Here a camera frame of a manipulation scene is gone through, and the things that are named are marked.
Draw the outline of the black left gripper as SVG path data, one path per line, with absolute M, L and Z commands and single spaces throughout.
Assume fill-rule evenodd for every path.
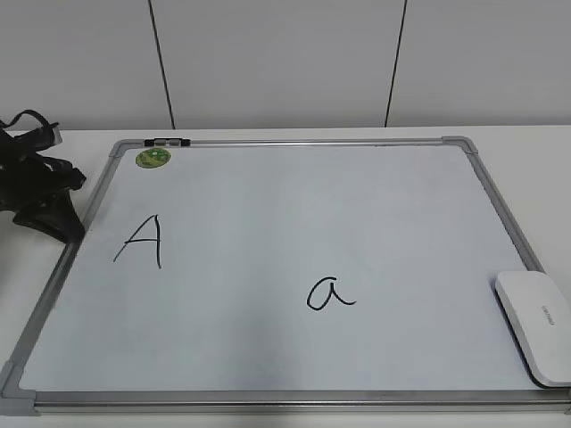
M 49 123 L 38 119 L 41 127 Z M 78 243 L 86 233 L 70 198 L 86 176 L 68 160 L 37 154 L 27 133 L 9 135 L 1 125 L 1 211 L 17 211 L 12 222 L 62 243 Z M 39 201 L 41 193 L 48 194 Z

